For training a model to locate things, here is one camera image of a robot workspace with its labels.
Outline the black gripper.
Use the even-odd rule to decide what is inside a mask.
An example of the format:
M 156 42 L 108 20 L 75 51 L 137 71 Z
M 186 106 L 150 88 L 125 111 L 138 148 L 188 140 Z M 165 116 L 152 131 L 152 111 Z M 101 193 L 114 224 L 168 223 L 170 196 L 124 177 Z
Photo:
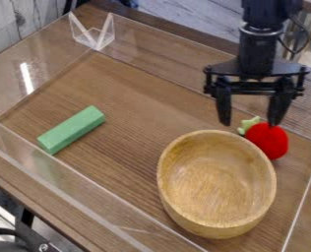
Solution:
M 277 126 L 292 100 L 304 93 L 304 80 L 311 69 L 299 63 L 276 60 L 265 75 L 243 72 L 237 59 L 206 65 L 204 92 L 216 98 L 219 120 L 231 125 L 232 95 L 271 96 L 268 121 Z

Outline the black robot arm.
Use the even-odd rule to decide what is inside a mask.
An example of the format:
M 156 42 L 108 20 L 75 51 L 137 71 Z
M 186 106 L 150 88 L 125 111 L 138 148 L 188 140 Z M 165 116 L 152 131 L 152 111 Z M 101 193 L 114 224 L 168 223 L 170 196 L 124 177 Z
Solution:
M 307 66 L 277 59 L 276 45 L 292 53 L 280 39 L 283 23 L 295 22 L 303 0 L 241 0 L 240 48 L 235 59 L 204 67 L 204 92 L 216 99 L 219 121 L 231 125 L 232 95 L 267 95 L 271 98 L 268 122 L 277 126 L 292 101 L 303 96 Z

